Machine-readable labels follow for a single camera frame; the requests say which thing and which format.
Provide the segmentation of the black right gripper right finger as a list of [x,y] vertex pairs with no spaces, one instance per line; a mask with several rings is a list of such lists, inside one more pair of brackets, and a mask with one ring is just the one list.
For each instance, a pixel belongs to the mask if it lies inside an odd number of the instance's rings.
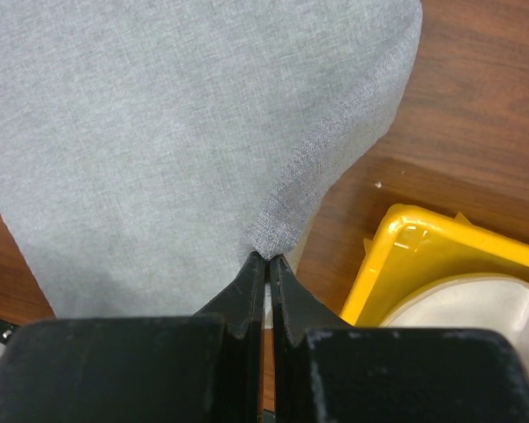
[[529,378],[491,330],[355,328],[269,264],[279,422],[529,422]]

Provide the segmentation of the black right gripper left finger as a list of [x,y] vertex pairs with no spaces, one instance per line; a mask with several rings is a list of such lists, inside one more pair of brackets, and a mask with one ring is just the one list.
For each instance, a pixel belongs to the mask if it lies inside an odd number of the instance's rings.
[[0,359],[0,422],[258,422],[265,260],[196,314],[57,319]]

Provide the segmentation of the grey cloth napkin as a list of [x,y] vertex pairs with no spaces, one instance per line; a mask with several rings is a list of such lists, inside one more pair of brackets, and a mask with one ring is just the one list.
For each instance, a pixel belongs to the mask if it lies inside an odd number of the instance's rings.
[[418,1],[0,1],[0,214],[59,317],[182,315],[299,254],[390,128]]

